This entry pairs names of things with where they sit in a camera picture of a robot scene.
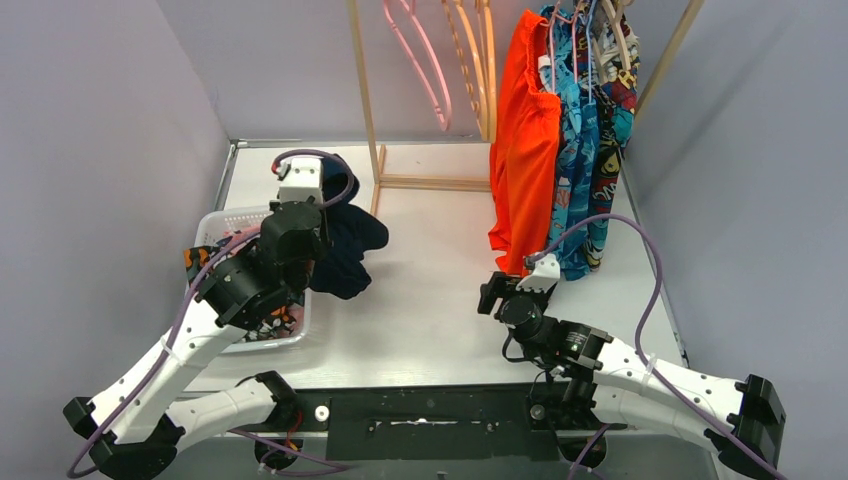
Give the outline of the orange wooden hanger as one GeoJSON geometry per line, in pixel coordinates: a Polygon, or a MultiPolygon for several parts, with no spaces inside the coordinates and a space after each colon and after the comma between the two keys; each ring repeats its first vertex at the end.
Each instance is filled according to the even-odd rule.
{"type": "Polygon", "coordinates": [[[460,63],[465,89],[483,141],[490,140],[489,101],[482,50],[463,1],[441,1],[460,63]]]}
{"type": "Polygon", "coordinates": [[[494,24],[489,0],[474,2],[480,25],[480,53],[483,69],[482,95],[480,107],[483,119],[482,138],[493,142],[496,137],[497,120],[497,81],[496,81],[496,48],[494,39],[494,24]]]}

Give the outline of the orange camouflage shorts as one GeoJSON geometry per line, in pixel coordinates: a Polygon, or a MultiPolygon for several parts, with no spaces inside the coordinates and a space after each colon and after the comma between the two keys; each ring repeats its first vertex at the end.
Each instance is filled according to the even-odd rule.
{"type": "MultiPolygon", "coordinates": [[[[187,282],[191,284],[203,266],[216,255],[232,237],[212,245],[200,245],[183,251],[187,282]]],[[[257,343],[288,339],[300,334],[305,322],[306,294],[290,294],[286,303],[270,312],[260,324],[248,330],[240,343],[257,343]]]]}

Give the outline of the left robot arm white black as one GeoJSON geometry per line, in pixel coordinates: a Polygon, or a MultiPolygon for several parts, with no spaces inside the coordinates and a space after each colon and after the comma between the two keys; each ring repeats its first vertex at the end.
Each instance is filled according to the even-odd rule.
{"type": "Polygon", "coordinates": [[[289,201],[213,256],[159,341],[111,386],[64,407],[93,470],[112,479],[152,479],[201,441],[244,426],[289,427],[298,417],[297,397],[274,371],[190,400],[183,392],[225,349],[302,294],[326,251],[322,208],[289,201]]]}

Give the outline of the navy blue shorts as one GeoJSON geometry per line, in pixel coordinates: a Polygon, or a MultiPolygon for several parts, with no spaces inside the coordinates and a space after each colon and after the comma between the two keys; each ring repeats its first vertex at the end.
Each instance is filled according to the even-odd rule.
{"type": "Polygon", "coordinates": [[[379,250],[389,242],[385,224],[353,203],[359,193],[357,179],[347,189],[348,177],[335,160],[323,157],[322,193],[342,199],[325,209],[330,247],[325,258],[315,263],[309,288],[349,300],[362,293],[371,283],[363,261],[365,253],[379,250]]]}

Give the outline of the bright orange shorts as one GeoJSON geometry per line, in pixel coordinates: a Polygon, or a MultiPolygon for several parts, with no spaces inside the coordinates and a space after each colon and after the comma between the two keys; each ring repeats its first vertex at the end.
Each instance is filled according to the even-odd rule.
{"type": "Polygon", "coordinates": [[[546,53],[547,21],[526,10],[504,61],[497,131],[489,154],[496,222],[489,231],[499,270],[524,271],[524,258],[545,248],[554,197],[561,103],[541,90],[537,60],[546,53]]]}

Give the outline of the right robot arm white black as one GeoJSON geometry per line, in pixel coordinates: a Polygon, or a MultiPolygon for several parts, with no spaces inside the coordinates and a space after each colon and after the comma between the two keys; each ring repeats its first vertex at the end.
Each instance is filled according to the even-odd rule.
{"type": "Polygon", "coordinates": [[[480,287],[477,310],[507,328],[518,363],[570,384],[561,401],[578,427],[593,421],[675,437],[717,456],[751,479],[777,479],[786,412],[774,384],[712,376],[648,355],[589,325],[546,315],[554,288],[495,272],[480,287]]]}

